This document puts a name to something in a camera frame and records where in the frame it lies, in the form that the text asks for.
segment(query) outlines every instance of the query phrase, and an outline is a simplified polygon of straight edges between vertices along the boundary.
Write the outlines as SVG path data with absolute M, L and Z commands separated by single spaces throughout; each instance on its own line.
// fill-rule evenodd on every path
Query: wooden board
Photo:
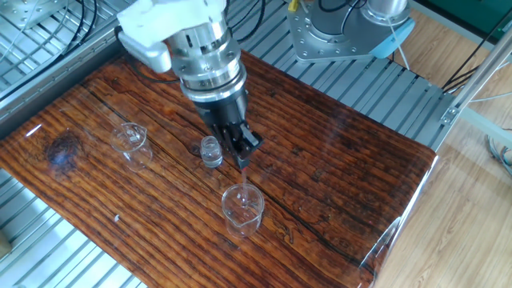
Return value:
M 226 231 L 221 196 L 240 172 L 228 157 L 204 167 L 198 145 L 208 131 L 193 104 L 178 84 L 142 80 L 123 58 L 0 142 L 0 166 L 148 286 L 367 286 L 376 267 L 359 265 L 435 153 L 249 54 L 242 60 L 248 122 L 265 138 L 248 169 L 266 201 L 250 238 Z M 123 122 L 149 131 L 154 157 L 139 173 L 110 146 Z

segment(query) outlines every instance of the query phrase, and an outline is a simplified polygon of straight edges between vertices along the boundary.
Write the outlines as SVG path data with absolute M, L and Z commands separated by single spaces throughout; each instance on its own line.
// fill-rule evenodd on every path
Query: measuring beaker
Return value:
M 147 141 L 147 129 L 136 123 L 117 126 L 110 135 L 110 144 L 122 153 L 128 168 L 134 172 L 142 170 L 153 158 Z
M 222 196 L 222 211 L 231 235 L 251 236 L 262 222 L 265 200 L 262 192 L 251 184 L 236 184 Z

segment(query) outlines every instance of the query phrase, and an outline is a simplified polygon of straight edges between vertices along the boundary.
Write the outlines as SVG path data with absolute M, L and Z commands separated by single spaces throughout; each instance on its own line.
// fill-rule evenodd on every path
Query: silver cylindrical joint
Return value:
M 205 100 L 205 94 L 237 85 L 234 80 L 242 73 L 241 51 L 224 19 L 182 30 L 167 42 L 173 51 L 173 70 L 190 99 L 197 93 Z M 219 97 L 223 95 L 213 97 L 212 101 Z
M 367 5 L 371 13 L 389 18 L 403 12 L 407 6 L 407 0 L 368 0 Z

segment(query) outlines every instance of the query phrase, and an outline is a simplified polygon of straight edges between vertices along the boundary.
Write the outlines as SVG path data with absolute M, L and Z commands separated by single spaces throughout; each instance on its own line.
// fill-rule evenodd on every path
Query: metal mounting plate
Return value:
M 310 33 L 310 16 L 303 10 L 288 11 L 288 23 L 297 59 L 303 62 L 332 62 L 339 60 L 372 59 L 368 53 L 358 52 L 350 40 L 328 43 Z

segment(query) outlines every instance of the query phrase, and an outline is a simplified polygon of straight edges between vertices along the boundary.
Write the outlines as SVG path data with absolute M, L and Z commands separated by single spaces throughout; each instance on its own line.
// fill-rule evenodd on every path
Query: metal pole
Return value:
M 489 81 L 496 69 L 512 52 L 512 29 L 508 30 L 494 46 L 489 56 L 480 64 L 461 93 L 452 101 L 448 110 L 441 118 L 444 125 L 452 125 L 462 109 L 473 99 L 480 89 Z

